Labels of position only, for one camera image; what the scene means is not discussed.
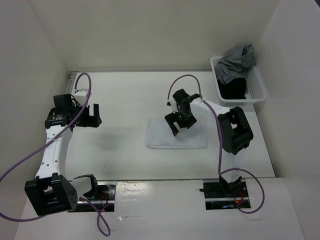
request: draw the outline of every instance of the red wire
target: red wire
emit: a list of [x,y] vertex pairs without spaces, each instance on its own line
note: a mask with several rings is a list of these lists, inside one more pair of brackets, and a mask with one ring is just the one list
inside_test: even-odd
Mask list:
[[241,200],[237,203],[237,204],[239,205],[240,203],[243,202],[245,196],[244,196],[243,193],[242,193],[241,191],[239,191],[238,189],[237,189],[237,192],[241,195]]

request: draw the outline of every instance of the white cloth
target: white cloth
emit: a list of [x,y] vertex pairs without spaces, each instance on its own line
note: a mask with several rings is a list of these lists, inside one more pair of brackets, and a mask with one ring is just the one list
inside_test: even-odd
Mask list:
[[197,119],[190,127],[179,129],[174,136],[164,117],[149,117],[146,146],[150,149],[204,149],[207,147],[207,123]]

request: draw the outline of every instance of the white wall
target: white wall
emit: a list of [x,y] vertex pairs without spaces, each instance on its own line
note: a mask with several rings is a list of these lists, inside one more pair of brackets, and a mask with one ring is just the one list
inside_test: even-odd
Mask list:
[[256,106],[275,173],[307,240],[320,239],[320,7],[282,0],[257,48],[269,98]]
[[279,0],[29,0],[68,70],[210,69]]
[[[0,8],[0,174],[45,143],[44,121],[53,95],[65,93],[68,72],[27,0],[2,0]],[[0,211],[19,218],[24,185],[34,178],[41,153],[0,184]],[[1,239],[18,227],[0,218]]]

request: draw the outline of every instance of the gray cloth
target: gray cloth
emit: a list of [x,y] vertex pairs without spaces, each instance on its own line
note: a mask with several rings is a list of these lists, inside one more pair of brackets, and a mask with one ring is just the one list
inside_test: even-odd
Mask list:
[[204,149],[207,147],[206,120],[198,119],[174,136],[164,117],[149,117],[145,138],[150,149]]
[[246,78],[248,72],[256,65],[254,51],[252,44],[232,48],[219,59],[214,68],[216,78],[224,85],[233,79]]

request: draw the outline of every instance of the black object in basket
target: black object in basket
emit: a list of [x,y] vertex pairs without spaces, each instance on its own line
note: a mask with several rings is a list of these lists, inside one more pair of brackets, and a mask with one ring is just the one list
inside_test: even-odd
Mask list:
[[221,97],[224,99],[246,99],[247,81],[243,77],[235,78],[228,84],[218,80]]

